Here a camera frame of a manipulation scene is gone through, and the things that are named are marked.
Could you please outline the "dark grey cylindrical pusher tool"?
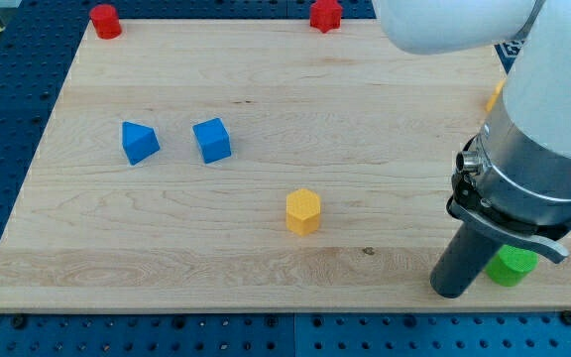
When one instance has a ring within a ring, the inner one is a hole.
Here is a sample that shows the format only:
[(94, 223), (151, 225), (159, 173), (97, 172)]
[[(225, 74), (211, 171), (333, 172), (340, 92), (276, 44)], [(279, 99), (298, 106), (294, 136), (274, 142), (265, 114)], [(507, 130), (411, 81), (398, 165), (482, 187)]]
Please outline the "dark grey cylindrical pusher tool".
[(502, 243), (463, 223), (431, 271), (431, 287), (442, 297), (458, 298), (502, 246)]

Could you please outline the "yellow block behind arm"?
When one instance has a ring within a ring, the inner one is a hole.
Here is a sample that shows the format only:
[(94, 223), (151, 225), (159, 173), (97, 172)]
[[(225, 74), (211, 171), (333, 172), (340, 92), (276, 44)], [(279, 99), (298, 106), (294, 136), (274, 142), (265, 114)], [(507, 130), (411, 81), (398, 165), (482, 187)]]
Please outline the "yellow block behind arm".
[(503, 90), (505, 83), (506, 83), (506, 80), (502, 79), (496, 84), (489, 100), (487, 101), (487, 103), (485, 105), (485, 111), (487, 113), (489, 113), (493, 109), (495, 103), (497, 102), (497, 99), (499, 98), (499, 96)]

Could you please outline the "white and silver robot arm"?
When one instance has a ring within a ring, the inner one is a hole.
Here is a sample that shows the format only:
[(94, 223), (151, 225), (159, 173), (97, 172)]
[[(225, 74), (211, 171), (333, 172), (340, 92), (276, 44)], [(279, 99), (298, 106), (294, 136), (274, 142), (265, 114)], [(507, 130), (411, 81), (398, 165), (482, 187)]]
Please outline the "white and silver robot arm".
[(571, 1), (376, 0), (399, 49), (441, 54), (519, 40), (478, 134), (458, 153), (447, 209), (461, 223), (430, 275), (462, 295), (505, 245), (561, 262), (571, 231)]

